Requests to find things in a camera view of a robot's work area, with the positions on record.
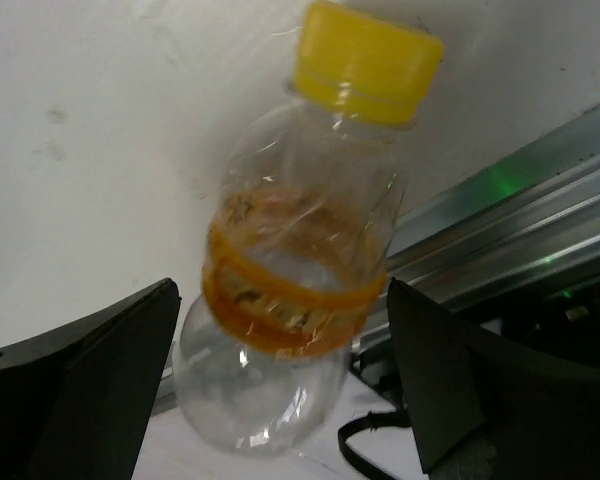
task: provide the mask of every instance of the orange label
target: orange label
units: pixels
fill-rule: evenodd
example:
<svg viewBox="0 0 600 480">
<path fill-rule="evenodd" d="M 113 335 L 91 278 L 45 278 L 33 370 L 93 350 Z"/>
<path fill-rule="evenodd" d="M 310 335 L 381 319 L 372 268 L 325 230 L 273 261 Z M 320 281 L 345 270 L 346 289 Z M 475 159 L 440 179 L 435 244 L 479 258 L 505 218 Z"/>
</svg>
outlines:
<svg viewBox="0 0 600 480">
<path fill-rule="evenodd" d="M 202 287 L 214 317 L 231 335 L 281 357 L 322 355 L 346 345 L 386 281 L 384 269 L 371 282 L 360 280 L 369 278 L 382 255 L 361 222 L 352 224 L 333 202 L 307 214 L 316 200 L 308 197 L 273 188 L 233 195 L 209 230 Z M 346 290 L 306 288 L 249 258 L 247 249 L 268 242 L 319 262 Z"/>
</svg>

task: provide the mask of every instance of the clear plastic bottle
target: clear plastic bottle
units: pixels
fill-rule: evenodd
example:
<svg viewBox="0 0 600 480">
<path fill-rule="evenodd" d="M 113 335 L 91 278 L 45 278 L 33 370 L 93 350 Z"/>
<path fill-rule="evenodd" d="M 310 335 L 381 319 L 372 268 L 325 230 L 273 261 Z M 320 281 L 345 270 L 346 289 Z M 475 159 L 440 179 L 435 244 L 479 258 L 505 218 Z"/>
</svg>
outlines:
<svg viewBox="0 0 600 480">
<path fill-rule="evenodd" d="M 173 366 L 189 424 L 229 452 L 272 455 L 328 415 L 349 344 L 386 281 L 406 184 L 398 136 L 439 40 L 331 2 L 306 17 L 295 98 L 238 141 Z"/>
</svg>

